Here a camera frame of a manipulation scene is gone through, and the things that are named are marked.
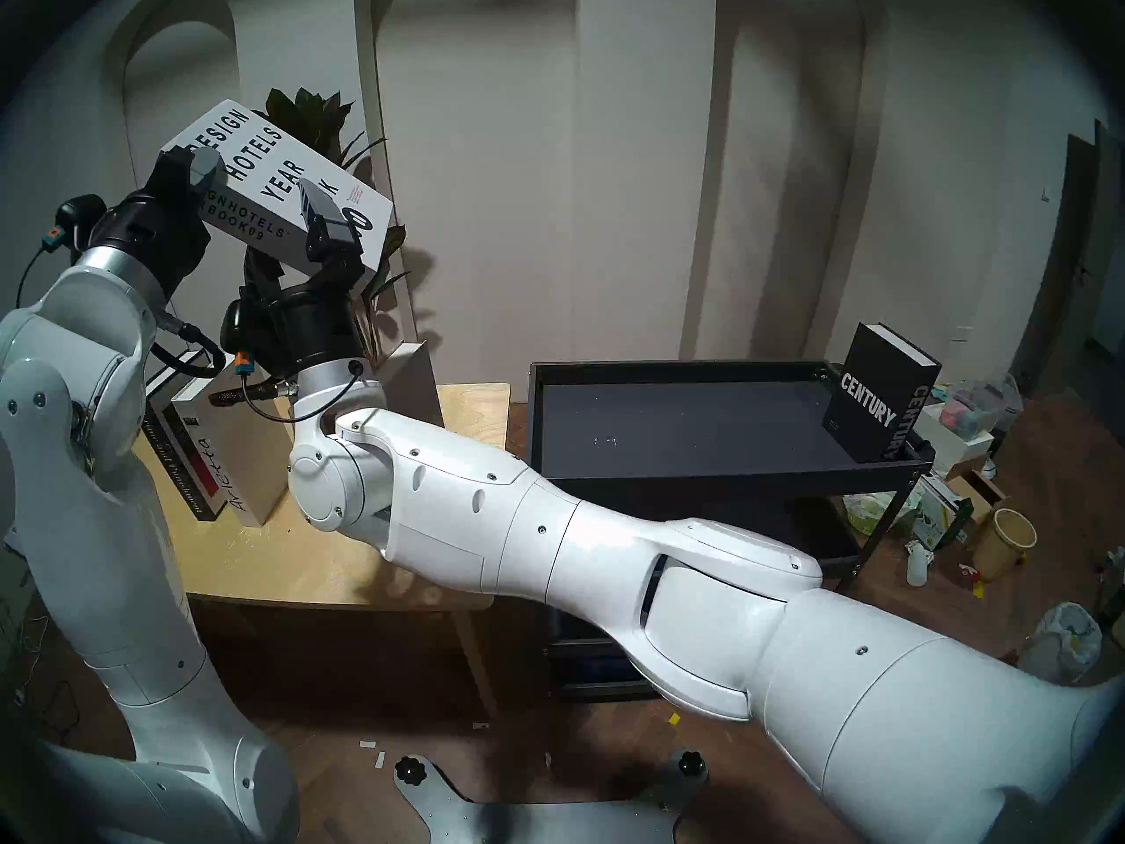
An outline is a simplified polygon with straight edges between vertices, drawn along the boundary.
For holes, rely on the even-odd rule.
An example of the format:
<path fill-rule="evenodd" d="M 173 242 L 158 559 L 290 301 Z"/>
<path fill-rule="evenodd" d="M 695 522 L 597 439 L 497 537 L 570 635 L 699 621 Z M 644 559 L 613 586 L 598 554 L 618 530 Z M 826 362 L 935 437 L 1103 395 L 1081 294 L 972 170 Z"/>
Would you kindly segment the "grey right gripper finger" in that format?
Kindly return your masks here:
<path fill-rule="evenodd" d="M 305 250 L 310 261 L 360 261 L 359 232 L 348 219 L 333 195 L 312 179 L 298 181 L 302 215 L 306 225 Z"/>

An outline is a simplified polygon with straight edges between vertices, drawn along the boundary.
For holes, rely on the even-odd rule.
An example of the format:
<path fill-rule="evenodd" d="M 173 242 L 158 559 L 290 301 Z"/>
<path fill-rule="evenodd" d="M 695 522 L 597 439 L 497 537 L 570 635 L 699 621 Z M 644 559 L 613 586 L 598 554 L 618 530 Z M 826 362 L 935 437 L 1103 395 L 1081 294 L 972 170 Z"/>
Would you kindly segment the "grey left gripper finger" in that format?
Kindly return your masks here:
<path fill-rule="evenodd" d="M 227 169 L 218 149 L 202 145 L 189 149 L 189 198 L 202 203 L 209 194 L 227 188 Z"/>

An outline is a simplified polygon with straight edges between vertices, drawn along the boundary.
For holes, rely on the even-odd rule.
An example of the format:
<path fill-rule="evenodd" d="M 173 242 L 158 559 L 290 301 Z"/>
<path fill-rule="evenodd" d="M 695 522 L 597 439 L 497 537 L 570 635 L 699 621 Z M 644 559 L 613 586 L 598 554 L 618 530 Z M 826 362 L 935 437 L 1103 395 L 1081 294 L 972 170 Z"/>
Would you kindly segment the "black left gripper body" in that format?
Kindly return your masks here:
<path fill-rule="evenodd" d="M 110 246 L 142 264 L 173 294 L 194 273 L 210 241 L 202 203 L 189 198 L 189 152 L 162 152 L 147 181 L 94 225 L 88 250 Z"/>

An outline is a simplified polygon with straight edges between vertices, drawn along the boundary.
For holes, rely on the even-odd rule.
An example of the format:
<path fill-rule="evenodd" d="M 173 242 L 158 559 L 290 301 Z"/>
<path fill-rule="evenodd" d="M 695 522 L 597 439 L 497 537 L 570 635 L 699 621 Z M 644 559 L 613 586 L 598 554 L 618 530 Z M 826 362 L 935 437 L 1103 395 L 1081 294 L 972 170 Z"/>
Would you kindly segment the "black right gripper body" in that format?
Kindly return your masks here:
<path fill-rule="evenodd" d="M 306 281 L 280 286 L 281 264 L 249 246 L 242 287 L 242 351 L 274 377 L 363 357 L 351 291 L 363 271 L 357 253 L 330 253 Z"/>

